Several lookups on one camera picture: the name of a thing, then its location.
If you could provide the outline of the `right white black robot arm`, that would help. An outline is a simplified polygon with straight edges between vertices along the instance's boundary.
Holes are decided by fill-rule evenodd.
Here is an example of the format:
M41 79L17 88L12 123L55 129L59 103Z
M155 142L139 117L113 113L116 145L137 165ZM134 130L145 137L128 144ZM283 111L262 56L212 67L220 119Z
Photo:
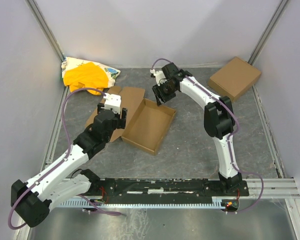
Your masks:
M234 126L238 123L229 97L212 93L187 70L178 68L173 62L161 70L150 69L156 80L152 87L156 103L160 106L176 97L179 91L194 100L204 111L203 127L213 139L218 161L220 188L224 192L235 189L242 181L233 147Z

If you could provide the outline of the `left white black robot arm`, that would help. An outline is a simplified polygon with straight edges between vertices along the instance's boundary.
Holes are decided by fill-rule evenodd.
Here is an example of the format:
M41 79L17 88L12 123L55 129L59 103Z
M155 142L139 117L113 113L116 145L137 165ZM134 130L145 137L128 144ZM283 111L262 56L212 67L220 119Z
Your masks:
M25 182L16 180L11 186L8 226L12 230L21 228L12 224L12 215L17 213L24 221L22 227L36 227L59 204L86 193L98 178L92 171L85 170L67 182L63 180L103 150L115 130L125 129L127 115L128 109L119 104L98 104L93 122L57 160Z

